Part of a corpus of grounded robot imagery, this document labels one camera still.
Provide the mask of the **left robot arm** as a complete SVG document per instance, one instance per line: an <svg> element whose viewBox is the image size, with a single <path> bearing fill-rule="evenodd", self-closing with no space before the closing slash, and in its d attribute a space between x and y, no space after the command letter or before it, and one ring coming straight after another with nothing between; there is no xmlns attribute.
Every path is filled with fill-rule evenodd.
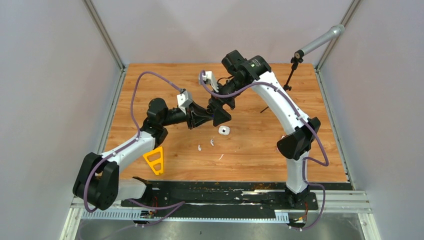
<svg viewBox="0 0 424 240"><path fill-rule="evenodd" d="M146 118L133 137L112 150L101 154L90 152L83 158L72 193L83 200L89 213L106 210L115 201L126 199L134 199L142 207L149 206L153 193L147 181L139 177L120 180L122 170L157 149L168 135L167 126L187 123L188 128L193 129L213 118L210 106L191 102L182 108L168 108L164 99L152 99Z"/></svg>

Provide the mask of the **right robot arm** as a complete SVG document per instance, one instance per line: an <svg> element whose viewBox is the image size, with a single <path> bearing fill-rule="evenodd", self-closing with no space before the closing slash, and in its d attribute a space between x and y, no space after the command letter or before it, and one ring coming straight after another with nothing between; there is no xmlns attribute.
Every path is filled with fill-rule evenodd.
<svg viewBox="0 0 424 240"><path fill-rule="evenodd" d="M199 73L198 82L203 87L211 85L209 93L212 98L224 103L251 88L271 109L286 133L276 144L287 161L286 187L289 192L285 195L285 201L290 208L298 209L306 201L304 192L308 188L304 159L309 156L321 126L320 120L310 118L295 104L262 56L247 59L238 50L233 50L221 63L231 76L227 83L218 84L212 73L204 70Z"/></svg>

